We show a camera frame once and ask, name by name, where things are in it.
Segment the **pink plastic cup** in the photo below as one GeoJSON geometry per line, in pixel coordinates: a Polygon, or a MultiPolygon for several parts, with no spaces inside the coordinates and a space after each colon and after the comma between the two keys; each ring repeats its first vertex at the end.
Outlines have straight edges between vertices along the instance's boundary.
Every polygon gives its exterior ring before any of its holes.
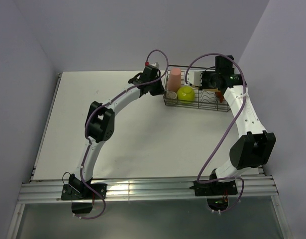
{"type": "Polygon", "coordinates": [[[172,68],[167,79],[167,90],[172,92],[177,92],[181,87],[181,69],[172,68]]]}

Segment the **speckled ceramic cup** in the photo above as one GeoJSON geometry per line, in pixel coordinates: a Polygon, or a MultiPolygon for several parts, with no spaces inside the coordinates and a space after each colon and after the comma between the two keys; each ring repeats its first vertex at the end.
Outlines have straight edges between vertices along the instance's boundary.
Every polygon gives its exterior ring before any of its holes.
{"type": "Polygon", "coordinates": [[[177,93],[173,91],[167,91],[166,92],[166,98],[172,101],[177,100],[177,93]]]}

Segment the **lime green bowl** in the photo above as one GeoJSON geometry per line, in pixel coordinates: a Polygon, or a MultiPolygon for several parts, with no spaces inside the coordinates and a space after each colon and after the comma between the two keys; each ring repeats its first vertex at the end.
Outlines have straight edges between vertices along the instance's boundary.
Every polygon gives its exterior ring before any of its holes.
{"type": "Polygon", "coordinates": [[[195,92],[191,86],[182,86],[177,90],[177,99],[180,103],[190,104],[195,100],[195,92]]]}

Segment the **yellow cream floral plate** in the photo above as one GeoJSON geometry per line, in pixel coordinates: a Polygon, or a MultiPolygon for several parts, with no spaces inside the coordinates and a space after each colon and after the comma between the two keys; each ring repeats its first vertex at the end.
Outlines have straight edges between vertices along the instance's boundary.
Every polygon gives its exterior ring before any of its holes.
{"type": "Polygon", "coordinates": [[[193,85],[193,84],[190,84],[190,86],[194,89],[199,90],[199,91],[209,91],[209,92],[218,92],[219,91],[217,88],[205,88],[205,87],[196,86],[196,85],[193,85]]]}

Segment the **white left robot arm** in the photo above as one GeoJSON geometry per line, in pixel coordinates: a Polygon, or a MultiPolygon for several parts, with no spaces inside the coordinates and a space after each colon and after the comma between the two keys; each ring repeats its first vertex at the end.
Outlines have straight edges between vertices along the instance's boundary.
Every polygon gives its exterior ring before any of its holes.
{"type": "Polygon", "coordinates": [[[134,100],[150,93],[152,96],[165,93],[161,82],[158,63],[145,63],[144,70],[129,79],[124,90],[104,103],[92,102],[85,123],[86,151],[77,167],[77,172],[69,177],[69,187],[79,199],[91,192],[94,166],[101,148],[108,141],[115,127],[117,114],[134,100]]]}

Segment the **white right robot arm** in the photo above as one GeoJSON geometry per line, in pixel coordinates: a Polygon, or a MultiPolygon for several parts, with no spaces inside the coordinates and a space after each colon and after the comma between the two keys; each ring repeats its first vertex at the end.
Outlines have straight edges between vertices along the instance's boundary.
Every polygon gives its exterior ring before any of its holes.
{"type": "Polygon", "coordinates": [[[215,70],[202,77],[203,86],[218,89],[233,114],[234,124],[238,130],[238,140],[229,151],[229,159],[213,170],[214,179],[209,181],[209,189],[220,194],[226,188],[226,182],[236,179],[251,168],[265,165],[276,142],[274,133],[267,132],[260,122],[248,93],[248,87],[242,72],[237,68],[232,56],[217,54],[215,70]]]}

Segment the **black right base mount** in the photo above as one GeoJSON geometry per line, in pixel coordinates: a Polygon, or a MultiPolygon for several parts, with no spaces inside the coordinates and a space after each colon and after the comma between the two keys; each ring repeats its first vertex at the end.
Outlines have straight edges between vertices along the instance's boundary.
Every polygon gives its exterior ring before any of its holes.
{"type": "Polygon", "coordinates": [[[230,182],[212,182],[201,184],[197,181],[193,182],[193,186],[189,189],[194,190],[197,197],[201,196],[230,196],[237,195],[237,186],[235,181],[230,182]]]}

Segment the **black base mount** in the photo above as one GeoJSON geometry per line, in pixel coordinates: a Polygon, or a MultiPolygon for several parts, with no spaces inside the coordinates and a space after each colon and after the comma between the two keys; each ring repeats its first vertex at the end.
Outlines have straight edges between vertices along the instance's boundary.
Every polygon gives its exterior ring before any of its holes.
{"type": "Polygon", "coordinates": [[[197,181],[193,182],[193,186],[189,189],[194,190],[197,197],[201,196],[230,196],[237,195],[237,186],[235,181],[230,182],[212,182],[201,184],[197,181]]]}
{"type": "Polygon", "coordinates": [[[100,197],[96,195],[93,191],[83,186],[84,192],[80,193],[76,191],[69,184],[65,184],[62,189],[61,200],[62,201],[72,201],[71,209],[72,213],[75,214],[88,214],[93,209],[94,201],[99,200],[100,197]],[[75,203],[78,200],[91,200],[91,202],[86,203],[75,203]]]}

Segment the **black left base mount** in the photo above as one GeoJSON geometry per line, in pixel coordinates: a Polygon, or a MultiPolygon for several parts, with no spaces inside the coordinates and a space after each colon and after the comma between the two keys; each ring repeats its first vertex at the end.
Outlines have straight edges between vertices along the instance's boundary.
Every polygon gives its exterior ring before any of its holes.
{"type": "Polygon", "coordinates": [[[76,191],[69,184],[65,184],[62,189],[61,200],[62,201],[72,201],[71,209],[72,213],[75,214],[88,214],[93,209],[94,201],[99,200],[100,197],[96,195],[93,191],[83,186],[84,192],[80,193],[76,191]],[[86,203],[75,203],[78,200],[91,200],[91,202],[86,203]]]}

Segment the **aluminium rail frame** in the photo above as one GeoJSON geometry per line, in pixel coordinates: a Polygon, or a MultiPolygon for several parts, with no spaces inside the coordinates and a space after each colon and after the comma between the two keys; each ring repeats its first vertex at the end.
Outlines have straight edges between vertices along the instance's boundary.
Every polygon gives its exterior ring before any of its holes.
{"type": "MultiPolygon", "coordinates": [[[[84,124],[91,102],[120,93],[133,71],[64,72],[60,76],[31,182],[19,204],[59,203],[62,179],[85,152],[84,124]]],[[[145,95],[115,118],[115,131],[94,169],[107,184],[107,201],[193,198],[189,189],[232,120],[229,112],[168,107],[145,95]]]]}

